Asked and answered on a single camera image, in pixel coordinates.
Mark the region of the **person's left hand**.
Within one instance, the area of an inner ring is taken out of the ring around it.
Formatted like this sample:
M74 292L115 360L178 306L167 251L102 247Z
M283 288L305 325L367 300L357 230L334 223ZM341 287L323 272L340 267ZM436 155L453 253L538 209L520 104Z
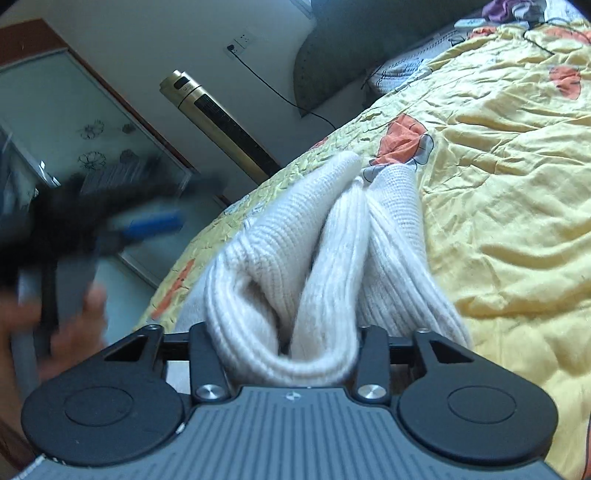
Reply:
M103 346L106 292L93 285L86 293L82 309L51 336L50 356L41 361L39 378L49 380L89 358ZM13 293L1 293L1 457L13 467L26 463L32 455L22 432L22 400L14 373L11 336L28 332L40 321L41 305L17 300Z

